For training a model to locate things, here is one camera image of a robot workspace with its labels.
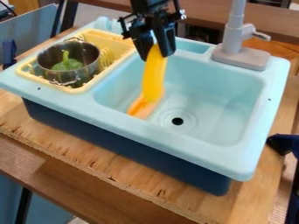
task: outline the blue plastic base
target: blue plastic base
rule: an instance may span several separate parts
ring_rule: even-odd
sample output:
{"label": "blue plastic base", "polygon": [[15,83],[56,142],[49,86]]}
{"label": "blue plastic base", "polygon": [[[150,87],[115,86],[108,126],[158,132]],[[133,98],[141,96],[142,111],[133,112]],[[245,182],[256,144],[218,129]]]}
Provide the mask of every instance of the blue plastic base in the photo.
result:
{"label": "blue plastic base", "polygon": [[118,136],[33,101],[23,100],[29,115],[33,119],[123,155],[126,158],[133,159],[206,192],[222,196],[227,193],[231,184],[232,180],[230,178],[217,172],[207,170],[181,158],[173,157],[123,136]]}

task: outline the drain hole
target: drain hole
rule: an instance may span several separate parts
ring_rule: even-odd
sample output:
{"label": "drain hole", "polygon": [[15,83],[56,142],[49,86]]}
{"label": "drain hole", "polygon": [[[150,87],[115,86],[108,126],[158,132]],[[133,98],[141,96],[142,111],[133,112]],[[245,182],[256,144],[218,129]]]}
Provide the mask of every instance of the drain hole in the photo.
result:
{"label": "drain hole", "polygon": [[172,123],[174,125],[178,126],[178,125],[182,125],[184,123],[184,120],[182,118],[180,118],[180,117],[176,117],[176,118],[172,119]]}

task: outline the robotic arm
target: robotic arm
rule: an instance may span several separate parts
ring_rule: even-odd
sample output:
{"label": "robotic arm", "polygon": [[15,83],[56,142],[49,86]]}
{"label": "robotic arm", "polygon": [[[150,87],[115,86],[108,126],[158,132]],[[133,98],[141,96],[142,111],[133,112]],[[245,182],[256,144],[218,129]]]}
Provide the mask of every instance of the robotic arm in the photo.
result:
{"label": "robotic arm", "polygon": [[132,38],[140,57],[146,60],[150,48],[154,45],[151,31],[155,33],[156,41],[164,57],[171,56],[176,51],[175,22],[186,19],[184,10],[180,9],[178,0],[173,0],[175,12],[169,13],[169,0],[130,0],[133,13],[120,17],[122,36]]}

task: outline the toy sink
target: toy sink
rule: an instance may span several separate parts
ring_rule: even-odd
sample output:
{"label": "toy sink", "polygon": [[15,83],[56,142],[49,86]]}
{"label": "toy sink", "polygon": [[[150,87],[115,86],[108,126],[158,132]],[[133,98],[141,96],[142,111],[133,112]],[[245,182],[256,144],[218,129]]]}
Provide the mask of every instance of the toy sink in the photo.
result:
{"label": "toy sink", "polygon": [[[89,28],[93,24],[71,36]],[[122,55],[84,91],[20,76],[20,64],[0,73],[0,87],[23,97],[29,114],[43,123],[223,195],[232,179],[254,174],[289,62],[272,57],[266,71],[256,72],[211,60],[214,48],[177,39],[164,98],[146,120],[126,114],[141,93],[144,63],[136,51]]]}

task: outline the sink drain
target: sink drain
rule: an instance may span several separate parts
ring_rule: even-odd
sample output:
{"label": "sink drain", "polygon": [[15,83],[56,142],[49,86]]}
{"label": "sink drain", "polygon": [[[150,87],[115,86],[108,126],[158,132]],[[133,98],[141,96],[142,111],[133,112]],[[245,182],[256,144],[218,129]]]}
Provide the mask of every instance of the sink drain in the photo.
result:
{"label": "sink drain", "polygon": [[197,117],[185,109],[170,109],[156,115],[158,124],[181,133],[193,130],[198,125]]}
{"label": "sink drain", "polygon": [[172,119],[172,123],[175,125],[182,125],[184,123],[184,120],[180,117],[176,117]]}

